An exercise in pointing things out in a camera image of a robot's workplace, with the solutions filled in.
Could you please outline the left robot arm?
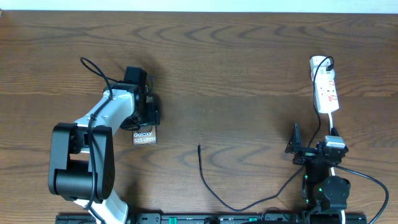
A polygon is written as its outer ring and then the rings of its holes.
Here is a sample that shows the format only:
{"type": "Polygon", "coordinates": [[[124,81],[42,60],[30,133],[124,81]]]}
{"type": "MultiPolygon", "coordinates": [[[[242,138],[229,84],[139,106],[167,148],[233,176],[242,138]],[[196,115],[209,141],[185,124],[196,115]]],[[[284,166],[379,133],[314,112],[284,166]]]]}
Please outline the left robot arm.
{"type": "Polygon", "coordinates": [[[96,223],[129,223],[129,206],[114,190],[113,136],[160,123],[157,99],[140,85],[105,88],[100,101],[72,123],[52,131],[48,187],[51,194],[87,210],[96,223]]]}

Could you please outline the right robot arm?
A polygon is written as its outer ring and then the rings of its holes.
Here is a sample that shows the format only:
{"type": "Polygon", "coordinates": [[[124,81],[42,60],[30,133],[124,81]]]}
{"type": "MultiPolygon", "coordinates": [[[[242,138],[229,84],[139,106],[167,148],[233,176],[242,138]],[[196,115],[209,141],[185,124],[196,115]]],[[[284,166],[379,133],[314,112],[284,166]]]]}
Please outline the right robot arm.
{"type": "Polygon", "coordinates": [[[351,184],[337,176],[332,168],[341,163],[348,148],[336,129],[315,147],[302,144],[299,127],[294,125],[285,152],[293,154],[292,163],[303,166],[302,197],[308,210],[302,213],[304,223],[344,223],[344,210],[351,184]]]}

